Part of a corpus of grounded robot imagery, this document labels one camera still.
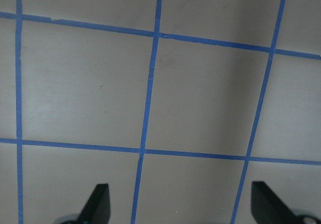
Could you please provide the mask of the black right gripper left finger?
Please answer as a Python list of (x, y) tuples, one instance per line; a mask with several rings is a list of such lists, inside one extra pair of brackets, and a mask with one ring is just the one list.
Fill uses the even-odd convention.
[(111, 217), (111, 204), (109, 185), (97, 184), (90, 197), (75, 218), (61, 217), (56, 223), (95, 224), (109, 223)]

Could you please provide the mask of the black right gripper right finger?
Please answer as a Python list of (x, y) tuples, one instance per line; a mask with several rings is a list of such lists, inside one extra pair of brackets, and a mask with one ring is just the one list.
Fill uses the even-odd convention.
[(251, 214), (257, 223), (320, 223), (308, 215), (296, 215), (263, 181), (251, 183)]

